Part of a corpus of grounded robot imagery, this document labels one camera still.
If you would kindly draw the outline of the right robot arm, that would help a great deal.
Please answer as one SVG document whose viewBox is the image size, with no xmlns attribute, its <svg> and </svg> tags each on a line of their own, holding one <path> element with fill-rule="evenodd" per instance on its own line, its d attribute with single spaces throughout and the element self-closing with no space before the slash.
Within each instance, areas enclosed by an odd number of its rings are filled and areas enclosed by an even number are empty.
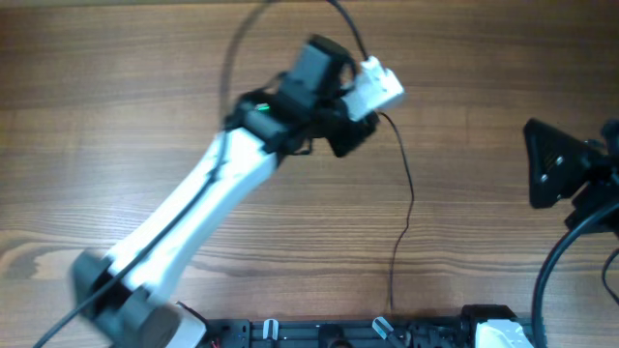
<svg viewBox="0 0 619 348">
<path fill-rule="evenodd" d="M 575 210 L 565 219 L 575 228 L 618 198 L 618 122 L 607 121 L 603 141 L 582 141 L 539 121 L 523 128 L 528 156 L 529 201 L 547 209 L 570 198 Z"/>
</svg>

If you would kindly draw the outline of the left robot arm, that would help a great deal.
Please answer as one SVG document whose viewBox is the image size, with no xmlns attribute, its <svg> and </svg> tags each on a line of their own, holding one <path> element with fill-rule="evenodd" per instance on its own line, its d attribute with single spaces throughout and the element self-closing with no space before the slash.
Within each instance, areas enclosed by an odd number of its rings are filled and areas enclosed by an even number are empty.
<svg viewBox="0 0 619 348">
<path fill-rule="evenodd" d="M 323 138 L 344 157 L 371 136 L 378 111 L 401 101 L 396 75 L 374 56 L 355 62 L 315 35 L 277 87 L 242 95 L 204 156 L 163 203 L 107 253 L 72 266 L 77 312 L 116 347 L 196 347 L 208 333 L 170 302 L 182 273 L 226 216 L 290 156 Z"/>
</svg>

